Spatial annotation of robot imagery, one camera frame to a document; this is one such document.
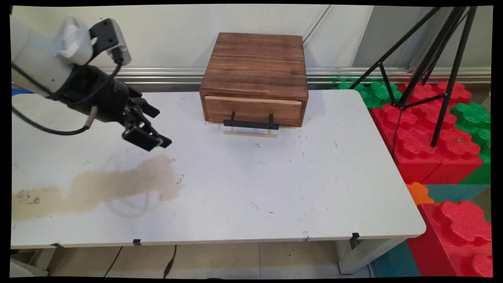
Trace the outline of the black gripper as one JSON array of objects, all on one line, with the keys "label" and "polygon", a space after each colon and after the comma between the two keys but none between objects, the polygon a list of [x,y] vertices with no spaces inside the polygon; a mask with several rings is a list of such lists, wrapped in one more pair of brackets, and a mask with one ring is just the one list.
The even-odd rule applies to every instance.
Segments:
[{"label": "black gripper", "polygon": [[50,98],[85,115],[97,107],[97,120],[124,123],[122,139],[148,152],[169,147],[172,140],[159,134],[144,116],[156,118],[160,111],[144,98],[132,97],[131,89],[115,79],[121,68],[117,64],[108,75],[95,66],[74,66],[69,78]]}]

